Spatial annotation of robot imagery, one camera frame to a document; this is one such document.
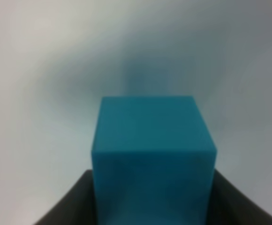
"cube top face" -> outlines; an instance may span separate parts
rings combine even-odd
[[[193,97],[105,97],[92,152],[216,152]]]

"block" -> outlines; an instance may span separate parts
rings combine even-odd
[[[98,225],[203,225],[216,148],[193,97],[105,97],[92,147]]]

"blue block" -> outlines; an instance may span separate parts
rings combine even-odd
[[[92,149],[98,225],[203,225],[216,148],[192,97],[105,97]]]

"white background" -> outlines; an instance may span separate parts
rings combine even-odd
[[[36,222],[91,168],[102,96],[181,94],[272,214],[272,0],[0,0],[0,225]]]

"cube front face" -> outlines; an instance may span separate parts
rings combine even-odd
[[[141,99],[145,101],[144,106],[141,106]],[[128,110],[121,112],[120,117],[116,119],[114,116],[110,116],[108,108],[110,108],[111,114],[118,115],[118,113],[114,113],[116,111],[114,106],[118,108],[121,105],[121,100],[123,104],[126,104],[129,102],[129,98],[119,98],[118,100],[119,102],[116,104],[106,104],[108,107],[102,105],[92,150],[98,225],[204,224],[212,186],[216,150],[213,142],[210,142],[211,138],[207,129],[202,126],[204,122],[199,114],[195,116],[195,120],[197,118],[201,120],[198,123],[201,130],[198,132],[198,128],[195,129],[197,135],[200,135],[197,138],[198,140],[202,137],[208,137],[209,139],[202,140],[203,144],[198,143],[197,146],[192,140],[190,141],[192,143],[187,145],[187,142],[184,143],[183,140],[179,140],[180,137],[176,139],[179,142],[178,145],[163,144],[164,148],[160,147],[159,143],[154,139],[152,142],[155,142],[155,144],[152,146],[146,136],[131,139],[130,135],[124,133],[125,130],[123,128],[126,127],[125,124],[118,127],[106,127],[106,125],[114,126],[116,120],[118,120],[117,123],[121,123],[121,120],[124,120],[125,116],[135,124],[141,118],[146,117],[146,119],[149,119],[155,113],[152,110],[154,107],[151,105],[154,105],[154,101],[156,100],[158,102],[157,105],[164,107],[166,111],[166,113],[161,115],[161,118],[158,118],[159,121],[164,121],[166,118],[173,121],[173,123],[176,120],[182,120],[182,125],[185,125],[185,122],[191,120],[191,118],[173,119],[173,115],[170,112],[173,111],[175,116],[180,115],[183,117],[183,112],[175,110],[181,108],[191,110],[192,107],[195,107],[194,112],[198,113],[195,104],[192,105],[193,100],[187,97],[178,97],[178,101],[176,101],[174,97],[167,97],[165,98],[165,103],[162,105],[161,97],[149,98],[149,100],[147,98],[140,98],[137,99],[138,115],[135,115],[133,107],[121,106],[121,111],[124,108],[128,108]],[[174,104],[171,104],[172,108],[168,109],[167,103],[172,101],[178,106],[175,108],[173,107]],[[191,107],[189,105],[181,107],[180,104],[190,104]],[[108,123],[106,122],[108,121],[106,120],[107,118],[108,120],[113,119],[113,121]],[[172,132],[176,134],[177,132],[182,132],[182,134],[179,134],[180,136],[183,133],[189,133],[187,127],[183,128],[178,123],[176,123],[177,126],[175,124],[173,126],[172,123],[164,122],[163,124],[157,124],[157,122],[156,120],[147,123],[148,126],[154,125],[157,129],[156,132],[159,133],[157,137],[156,135],[152,135],[154,138],[165,137],[166,131],[168,131],[168,135],[172,135]],[[144,126],[142,124],[136,126],[136,128],[141,127],[143,129]],[[153,127],[149,127],[148,129],[150,132],[154,132]],[[99,142],[103,142],[108,136],[104,133],[106,130],[108,132],[113,130],[116,133],[111,134],[110,137],[121,135],[122,139],[120,140],[118,137],[115,137],[115,139],[118,139],[116,141],[108,140],[108,145],[106,143],[100,144]],[[140,131],[133,130],[130,132],[135,135],[141,133]],[[141,142],[141,139],[144,139],[143,143],[133,144],[134,140]],[[172,142],[174,140],[174,137],[170,137],[166,141]],[[132,145],[136,146],[136,148],[129,146],[127,141],[132,142]]]

